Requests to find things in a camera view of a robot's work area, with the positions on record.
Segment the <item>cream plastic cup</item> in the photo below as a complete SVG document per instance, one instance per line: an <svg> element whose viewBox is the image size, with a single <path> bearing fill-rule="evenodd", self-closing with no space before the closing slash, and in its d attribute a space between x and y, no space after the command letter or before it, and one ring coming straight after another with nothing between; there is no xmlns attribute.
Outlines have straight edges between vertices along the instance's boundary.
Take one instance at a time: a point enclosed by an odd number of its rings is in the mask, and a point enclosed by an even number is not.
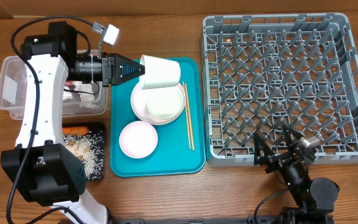
<svg viewBox="0 0 358 224"><path fill-rule="evenodd" d="M174 60L142 55L140 64L145 67L145 73L139 77L143 90L177 86L180 81L180 64Z"/></svg>

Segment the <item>orange carrot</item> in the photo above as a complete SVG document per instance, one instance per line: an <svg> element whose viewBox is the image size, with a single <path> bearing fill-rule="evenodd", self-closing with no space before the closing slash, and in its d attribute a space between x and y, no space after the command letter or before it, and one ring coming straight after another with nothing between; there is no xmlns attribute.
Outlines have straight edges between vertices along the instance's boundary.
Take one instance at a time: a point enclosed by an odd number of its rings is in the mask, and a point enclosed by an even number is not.
<svg viewBox="0 0 358 224"><path fill-rule="evenodd" d="M62 128L63 134L66 135L85 135L88 134L89 129L86 126L72 126Z"/></svg>

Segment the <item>pink food bowl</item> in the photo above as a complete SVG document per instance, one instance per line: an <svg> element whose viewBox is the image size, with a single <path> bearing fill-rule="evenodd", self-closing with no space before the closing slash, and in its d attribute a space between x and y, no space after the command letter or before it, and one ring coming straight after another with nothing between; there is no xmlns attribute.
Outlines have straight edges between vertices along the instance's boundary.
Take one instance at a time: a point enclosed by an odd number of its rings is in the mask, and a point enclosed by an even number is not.
<svg viewBox="0 0 358 224"><path fill-rule="evenodd" d="M158 134L156 129L144 121L129 123L119 135L121 151L133 159L145 158L157 147Z"/></svg>

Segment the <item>cream shallow bowl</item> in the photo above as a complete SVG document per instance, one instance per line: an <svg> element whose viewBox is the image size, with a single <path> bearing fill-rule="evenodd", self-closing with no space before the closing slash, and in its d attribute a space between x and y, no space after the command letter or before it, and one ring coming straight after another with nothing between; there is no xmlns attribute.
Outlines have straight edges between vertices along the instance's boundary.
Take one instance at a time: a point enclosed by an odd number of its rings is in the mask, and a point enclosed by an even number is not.
<svg viewBox="0 0 358 224"><path fill-rule="evenodd" d="M183 108L183 95L179 86L156 88L148 91L146 107L159 119L170 119Z"/></svg>

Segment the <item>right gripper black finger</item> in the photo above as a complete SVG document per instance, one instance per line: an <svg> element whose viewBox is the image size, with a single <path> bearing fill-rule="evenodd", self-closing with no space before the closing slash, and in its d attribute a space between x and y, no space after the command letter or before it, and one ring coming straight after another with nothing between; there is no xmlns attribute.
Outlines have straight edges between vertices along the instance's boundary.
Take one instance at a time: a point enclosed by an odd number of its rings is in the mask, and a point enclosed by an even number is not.
<svg viewBox="0 0 358 224"><path fill-rule="evenodd" d="M254 164L262 166L269 163L269 158L274 155L273 151L258 133L254 133L253 137L254 137Z"/></svg>
<svg viewBox="0 0 358 224"><path fill-rule="evenodd" d="M300 132L294 130L287 124L282 125L282 133L288 149L295 149L299 140L303 137Z"/></svg>

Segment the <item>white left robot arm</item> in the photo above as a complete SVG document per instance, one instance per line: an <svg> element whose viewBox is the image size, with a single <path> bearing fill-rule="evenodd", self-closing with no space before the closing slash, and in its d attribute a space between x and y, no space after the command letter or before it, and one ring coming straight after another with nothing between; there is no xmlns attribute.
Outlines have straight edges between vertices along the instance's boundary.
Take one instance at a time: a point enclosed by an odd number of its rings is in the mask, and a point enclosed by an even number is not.
<svg viewBox="0 0 358 224"><path fill-rule="evenodd" d="M62 212L73 223L114 223L112 213L86 189L83 163L64 145L65 83L118 86L144 74L145 67L119 54L78 53L80 31L67 16L50 16L46 34L31 35L15 48L27 76L25 110L14 149L1 153L11 193Z"/></svg>

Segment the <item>white napkin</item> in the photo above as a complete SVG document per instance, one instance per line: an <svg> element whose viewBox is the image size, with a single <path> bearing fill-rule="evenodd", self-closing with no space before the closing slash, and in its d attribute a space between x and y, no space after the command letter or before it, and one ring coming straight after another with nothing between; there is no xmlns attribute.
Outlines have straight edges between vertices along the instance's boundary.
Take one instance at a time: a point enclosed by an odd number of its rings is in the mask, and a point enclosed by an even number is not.
<svg viewBox="0 0 358 224"><path fill-rule="evenodd" d="M71 90L68 86L64 86L63 89L63 101L65 100L71 100L73 98L73 95L71 93Z"/></svg>

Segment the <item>red snack wrapper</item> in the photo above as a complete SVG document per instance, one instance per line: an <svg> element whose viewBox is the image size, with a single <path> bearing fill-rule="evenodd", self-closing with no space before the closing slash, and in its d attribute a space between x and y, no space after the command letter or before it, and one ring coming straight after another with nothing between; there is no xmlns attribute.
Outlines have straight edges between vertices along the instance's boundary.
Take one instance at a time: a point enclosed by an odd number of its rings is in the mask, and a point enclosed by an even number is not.
<svg viewBox="0 0 358 224"><path fill-rule="evenodd" d="M74 82L69 81L69 82L65 82L65 86L74 86Z"/></svg>

